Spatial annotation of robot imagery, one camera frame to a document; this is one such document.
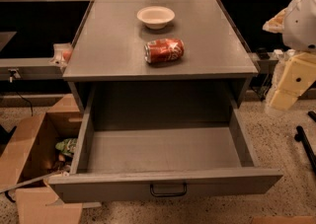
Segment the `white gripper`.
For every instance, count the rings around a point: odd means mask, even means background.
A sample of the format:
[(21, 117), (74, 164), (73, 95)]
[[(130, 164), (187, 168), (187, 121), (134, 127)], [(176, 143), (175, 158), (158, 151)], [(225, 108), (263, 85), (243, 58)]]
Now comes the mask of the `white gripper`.
[(286, 11), (282, 9), (266, 21), (263, 30), (282, 34), (283, 43), (295, 50), (306, 51), (290, 57), (273, 88), (269, 107), (289, 110), (316, 81), (316, 2), (292, 0)]

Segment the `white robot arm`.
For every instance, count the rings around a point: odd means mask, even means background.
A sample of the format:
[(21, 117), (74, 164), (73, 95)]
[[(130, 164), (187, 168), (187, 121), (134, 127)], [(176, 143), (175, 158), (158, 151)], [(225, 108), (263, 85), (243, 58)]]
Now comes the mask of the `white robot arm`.
[(266, 112), (285, 112), (316, 81), (316, 0), (292, 0), (263, 30), (282, 34), (293, 50), (278, 60), (266, 96)]

